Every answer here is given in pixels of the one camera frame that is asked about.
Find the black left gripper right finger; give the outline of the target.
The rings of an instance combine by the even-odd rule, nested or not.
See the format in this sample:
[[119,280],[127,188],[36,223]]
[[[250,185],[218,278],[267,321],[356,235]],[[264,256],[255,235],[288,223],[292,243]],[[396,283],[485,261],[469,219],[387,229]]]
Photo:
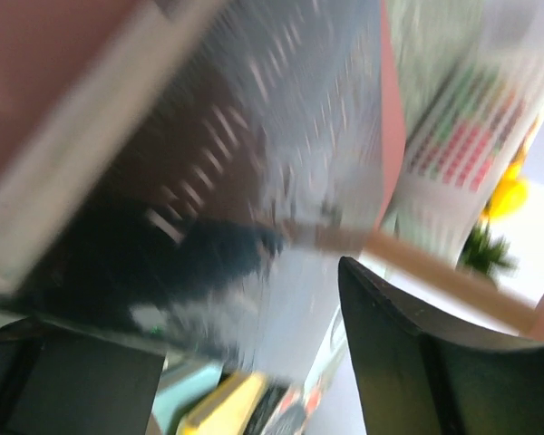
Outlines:
[[371,434],[544,434],[544,343],[447,314],[356,260],[341,311]]

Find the Wuthering Heights dark blue book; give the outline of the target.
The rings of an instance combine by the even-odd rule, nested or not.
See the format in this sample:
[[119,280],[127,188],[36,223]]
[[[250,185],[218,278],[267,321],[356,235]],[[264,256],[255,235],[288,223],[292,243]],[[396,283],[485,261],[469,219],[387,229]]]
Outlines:
[[383,195],[377,1],[233,1],[103,176],[0,206],[0,310],[303,382]]

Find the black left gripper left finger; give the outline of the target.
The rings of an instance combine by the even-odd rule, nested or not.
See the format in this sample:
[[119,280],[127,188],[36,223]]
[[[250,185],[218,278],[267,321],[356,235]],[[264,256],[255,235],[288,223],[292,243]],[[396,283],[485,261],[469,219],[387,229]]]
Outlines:
[[0,326],[0,434],[143,434],[164,360],[23,315]]

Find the yellow book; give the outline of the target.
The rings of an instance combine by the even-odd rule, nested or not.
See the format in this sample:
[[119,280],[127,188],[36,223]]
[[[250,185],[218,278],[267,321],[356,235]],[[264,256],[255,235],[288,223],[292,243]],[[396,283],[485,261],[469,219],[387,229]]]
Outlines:
[[242,434],[266,388],[261,373],[231,374],[182,418],[176,434]]

